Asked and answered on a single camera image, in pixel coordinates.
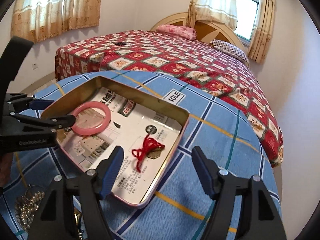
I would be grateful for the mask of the person's left hand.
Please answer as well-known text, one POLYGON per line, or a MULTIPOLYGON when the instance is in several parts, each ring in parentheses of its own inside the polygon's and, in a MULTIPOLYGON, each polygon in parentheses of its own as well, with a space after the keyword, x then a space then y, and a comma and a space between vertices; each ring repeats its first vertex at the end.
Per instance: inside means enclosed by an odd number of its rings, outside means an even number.
POLYGON ((13 153, 7 153, 0 162, 0 187, 5 186, 10 180, 13 153))

